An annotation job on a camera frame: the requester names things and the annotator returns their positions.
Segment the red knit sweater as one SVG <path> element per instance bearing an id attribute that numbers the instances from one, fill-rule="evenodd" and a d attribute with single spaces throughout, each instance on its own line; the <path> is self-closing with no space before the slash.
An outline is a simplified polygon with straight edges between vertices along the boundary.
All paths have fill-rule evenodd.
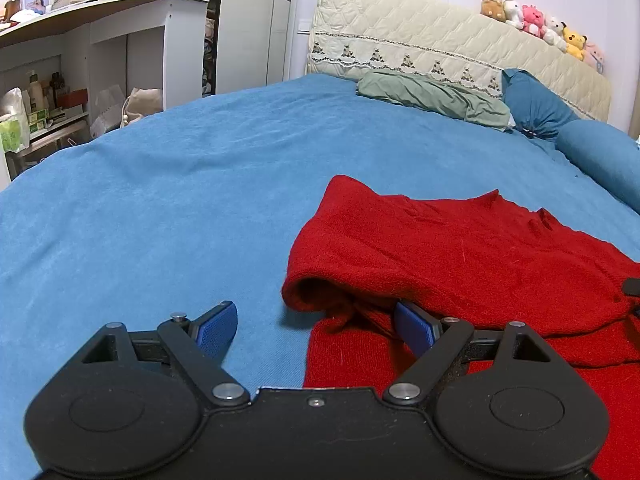
<path id="1" fill-rule="evenodd" d="M 603 479 L 639 474 L 639 266 L 614 245 L 489 192 L 469 200 L 380 195 L 346 176 L 328 184 L 299 232 L 282 288 L 320 312 L 307 387 L 383 390 L 413 362 L 393 329 L 400 300 L 481 330 L 522 321 L 600 396 L 610 431 Z"/>

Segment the blue rolled duvet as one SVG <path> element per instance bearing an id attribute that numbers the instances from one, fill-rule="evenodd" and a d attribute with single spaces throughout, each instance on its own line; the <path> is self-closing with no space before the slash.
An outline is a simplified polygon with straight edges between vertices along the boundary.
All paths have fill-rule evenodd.
<path id="1" fill-rule="evenodd" d="M 639 145 L 605 122 L 578 119 L 562 125 L 556 148 L 584 174 L 639 211 Z"/>

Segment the dark blue pillow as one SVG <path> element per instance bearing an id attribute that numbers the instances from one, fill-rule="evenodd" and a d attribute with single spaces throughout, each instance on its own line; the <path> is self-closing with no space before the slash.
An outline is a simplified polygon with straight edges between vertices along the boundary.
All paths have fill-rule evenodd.
<path id="1" fill-rule="evenodd" d="M 503 102 L 522 133 L 551 139 L 562 126 L 578 119 L 561 98 L 526 70 L 503 70 L 501 87 Z"/>

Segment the blue bed sheet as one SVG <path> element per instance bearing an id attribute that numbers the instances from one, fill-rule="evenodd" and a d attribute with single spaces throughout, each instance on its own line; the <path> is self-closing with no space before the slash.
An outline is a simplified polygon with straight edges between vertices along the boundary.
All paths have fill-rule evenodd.
<path id="1" fill-rule="evenodd" d="M 29 402 L 108 322 L 152 330 L 224 299 L 224 367 L 298 387 L 312 313 L 285 307 L 288 254 L 332 177 L 416 200 L 498 191 L 639 255 L 639 218 L 549 142 L 358 96 L 310 75 L 210 96 L 66 148 L 1 194 L 1 474 L 39 467 Z"/>

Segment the light pink plush toy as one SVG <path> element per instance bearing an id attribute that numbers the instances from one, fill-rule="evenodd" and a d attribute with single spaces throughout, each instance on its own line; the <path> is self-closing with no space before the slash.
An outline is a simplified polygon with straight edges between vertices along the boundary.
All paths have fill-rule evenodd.
<path id="1" fill-rule="evenodd" d="M 604 74 L 604 52 L 594 42 L 585 42 L 584 62 L 594 70 L 596 70 L 599 74 Z"/>

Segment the yellow plush toy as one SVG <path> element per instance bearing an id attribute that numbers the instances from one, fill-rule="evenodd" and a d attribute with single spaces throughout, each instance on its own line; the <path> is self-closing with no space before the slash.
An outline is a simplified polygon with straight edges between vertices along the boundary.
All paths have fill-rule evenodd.
<path id="1" fill-rule="evenodd" d="M 582 62 L 585 58 L 585 45 L 588 40 L 586 35 L 582 35 L 563 23 L 563 39 L 566 43 L 566 52 Z"/>

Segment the white plush toy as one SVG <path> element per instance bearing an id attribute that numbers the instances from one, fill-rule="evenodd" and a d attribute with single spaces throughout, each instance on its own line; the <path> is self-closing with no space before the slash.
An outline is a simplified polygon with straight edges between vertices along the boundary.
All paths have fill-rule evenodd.
<path id="1" fill-rule="evenodd" d="M 520 4 L 515 0 L 504 0 L 503 11 L 506 16 L 506 24 L 518 30 L 524 28 L 523 11 Z"/>

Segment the beige bag on floor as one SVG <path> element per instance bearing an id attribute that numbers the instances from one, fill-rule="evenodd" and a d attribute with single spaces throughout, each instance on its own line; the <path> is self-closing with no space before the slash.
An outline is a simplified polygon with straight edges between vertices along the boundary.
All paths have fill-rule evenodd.
<path id="1" fill-rule="evenodd" d="M 159 113 L 163 109 L 162 90 L 133 88 L 122 106 L 120 125 L 126 127 L 143 117 Z"/>

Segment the brown plush toy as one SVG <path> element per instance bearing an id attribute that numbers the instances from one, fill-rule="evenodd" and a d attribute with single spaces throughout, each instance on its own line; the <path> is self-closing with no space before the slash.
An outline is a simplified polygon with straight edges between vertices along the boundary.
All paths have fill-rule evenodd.
<path id="1" fill-rule="evenodd" d="M 480 0 L 480 13 L 499 22 L 506 21 L 503 0 Z"/>

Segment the green pillow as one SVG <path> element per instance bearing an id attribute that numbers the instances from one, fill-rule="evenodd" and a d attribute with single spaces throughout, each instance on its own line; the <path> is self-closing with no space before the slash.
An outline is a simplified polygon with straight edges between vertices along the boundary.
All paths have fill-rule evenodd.
<path id="1" fill-rule="evenodd" d="M 510 108 L 503 100 L 431 76 L 369 70 L 358 80 L 357 93 L 501 131 L 515 127 Z"/>

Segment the white desk shelf unit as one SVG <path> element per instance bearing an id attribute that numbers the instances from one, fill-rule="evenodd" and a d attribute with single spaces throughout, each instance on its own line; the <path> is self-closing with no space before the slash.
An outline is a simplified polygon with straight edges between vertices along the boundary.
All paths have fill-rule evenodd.
<path id="1" fill-rule="evenodd" d="M 98 0 L 58 9 L 1 33 L 1 73 L 60 59 L 71 89 L 96 96 L 117 84 L 160 88 L 164 110 L 202 96 L 208 0 Z"/>

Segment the cream quilted headboard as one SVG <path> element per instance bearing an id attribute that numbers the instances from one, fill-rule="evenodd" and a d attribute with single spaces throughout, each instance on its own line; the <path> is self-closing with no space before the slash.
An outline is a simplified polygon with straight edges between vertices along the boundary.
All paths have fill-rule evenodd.
<path id="1" fill-rule="evenodd" d="M 438 0 L 318 0 L 306 73 L 357 80 L 399 70 L 498 98 L 501 73 L 526 70 L 581 118 L 608 119 L 612 90 L 586 63 L 526 32 Z"/>

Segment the grey white wardrobe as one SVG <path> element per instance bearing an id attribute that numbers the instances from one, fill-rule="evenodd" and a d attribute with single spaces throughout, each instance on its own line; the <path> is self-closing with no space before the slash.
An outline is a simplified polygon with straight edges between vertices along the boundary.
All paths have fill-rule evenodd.
<path id="1" fill-rule="evenodd" d="M 282 81 L 290 6 L 291 0 L 208 0 L 202 93 Z"/>

